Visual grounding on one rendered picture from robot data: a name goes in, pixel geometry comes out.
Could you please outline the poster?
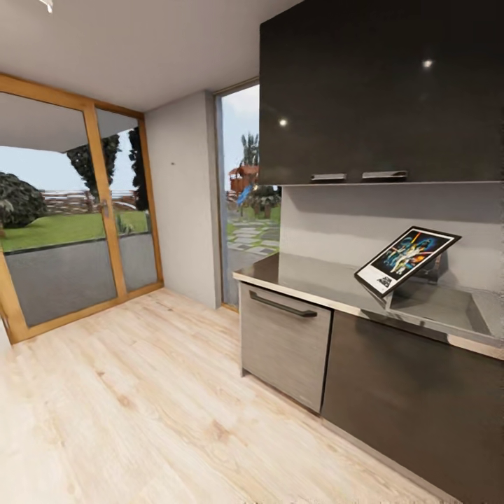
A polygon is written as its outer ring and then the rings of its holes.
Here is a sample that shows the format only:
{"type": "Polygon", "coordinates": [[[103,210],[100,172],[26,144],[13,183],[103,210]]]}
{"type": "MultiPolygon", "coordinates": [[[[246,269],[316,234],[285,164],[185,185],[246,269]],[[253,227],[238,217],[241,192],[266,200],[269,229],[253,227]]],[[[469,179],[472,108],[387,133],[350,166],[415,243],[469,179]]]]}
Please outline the poster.
{"type": "Polygon", "coordinates": [[[462,239],[455,234],[412,226],[356,273],[385,298],[442,252],[462,239]]]}

